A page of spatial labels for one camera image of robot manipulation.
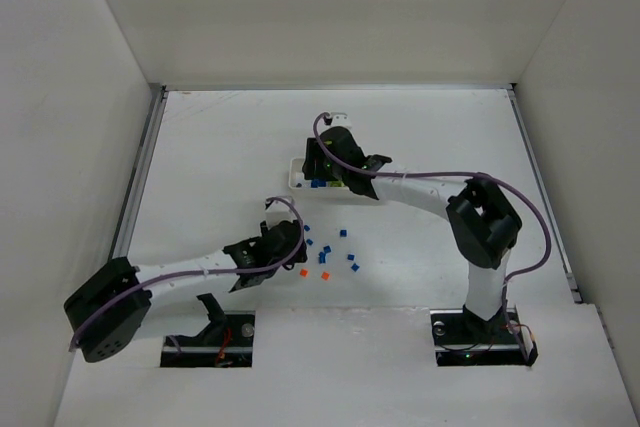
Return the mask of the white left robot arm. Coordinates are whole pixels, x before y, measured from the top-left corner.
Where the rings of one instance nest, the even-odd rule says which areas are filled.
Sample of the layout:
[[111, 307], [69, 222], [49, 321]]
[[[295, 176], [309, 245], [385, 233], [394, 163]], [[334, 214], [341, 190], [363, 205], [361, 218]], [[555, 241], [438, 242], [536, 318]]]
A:
[[226, 297], [305, 262], [305, 233], [303, 222], [284, 220], [263, 223], [259, 236], [197, 259], [135, 266], [114, 258], [64, 303], [70, 348], [97, 363], [146, 338], [211, 344], [229, 325]]

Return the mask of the blue round lego piece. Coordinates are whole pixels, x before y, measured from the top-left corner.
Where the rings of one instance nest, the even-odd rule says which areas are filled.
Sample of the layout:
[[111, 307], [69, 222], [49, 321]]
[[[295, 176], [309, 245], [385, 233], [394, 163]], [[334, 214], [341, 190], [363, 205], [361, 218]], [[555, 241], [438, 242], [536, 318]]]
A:
[[315, 188], [324, 188], [327, 186], [327, 182], [322, 179], [312, 179], [310, 182], [310, 187]]

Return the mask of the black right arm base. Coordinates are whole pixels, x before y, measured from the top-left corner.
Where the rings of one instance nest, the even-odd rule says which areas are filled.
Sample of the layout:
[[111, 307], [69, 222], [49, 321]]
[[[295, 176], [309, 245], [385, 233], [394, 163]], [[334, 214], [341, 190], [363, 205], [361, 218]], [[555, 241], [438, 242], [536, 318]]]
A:
[[535, 337], [517, 310], [499, 312], [490, 321], [464, 309], [432, 310], [431, 335], [438, 367], [526, 366], [538, 359]]

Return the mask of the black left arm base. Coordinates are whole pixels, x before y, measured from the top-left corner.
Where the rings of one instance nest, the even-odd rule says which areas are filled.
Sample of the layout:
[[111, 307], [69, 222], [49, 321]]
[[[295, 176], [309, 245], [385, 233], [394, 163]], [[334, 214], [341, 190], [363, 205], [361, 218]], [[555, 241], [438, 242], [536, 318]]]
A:
[[206, 324], [192, 335], [164, 339], [161, 368], [250, 368], [255, 336], [254, 311], [224, 311], [212, 294], [198, 296]]

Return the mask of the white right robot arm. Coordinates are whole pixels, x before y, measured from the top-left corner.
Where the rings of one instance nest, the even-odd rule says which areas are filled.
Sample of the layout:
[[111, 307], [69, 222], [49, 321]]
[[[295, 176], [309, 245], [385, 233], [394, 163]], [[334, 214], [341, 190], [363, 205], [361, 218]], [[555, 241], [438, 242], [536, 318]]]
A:
[[365, 155], [348, 128], [331, 127], [306, 140], [302, 174], [309, 181], [340, 182], [354, 195], [401, 203], [446, 220], [469, 263], [463, 310], [482, 322], [493, 321], [503, 310], [506, 263], [522, 227], [520, 216], [491, 180], [381, 173], [392, 167], [389, 157]]

